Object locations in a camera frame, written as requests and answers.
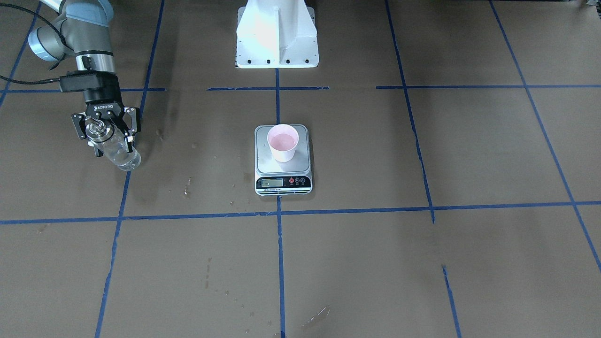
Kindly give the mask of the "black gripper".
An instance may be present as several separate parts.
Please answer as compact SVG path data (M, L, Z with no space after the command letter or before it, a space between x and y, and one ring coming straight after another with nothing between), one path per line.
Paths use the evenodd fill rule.
M86 105L93 106L93 110L111 110L116 115L116 127L122 132L126 144L126 152L133 152L135 135L140 131L140 109L138 107L124 107L122 92L118 77L113 73L84 73L83 95ZM86 113L70 115L73 126L80 140L87 141L92 147L96 158L104 155L88 137L86 122L90 119Z

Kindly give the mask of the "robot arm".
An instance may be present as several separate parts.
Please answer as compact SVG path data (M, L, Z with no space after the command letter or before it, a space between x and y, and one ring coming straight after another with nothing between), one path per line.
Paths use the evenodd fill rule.
M80 139L94 148L96 156L121 146L135 153L139 131L139 108L125 107L116 75L109 24L114 11L107 0L46 0L58 17L28 35L28 45L39 58L60 64L73 57L77 70L59 77L62 92L81 92L86 110L73 114Z

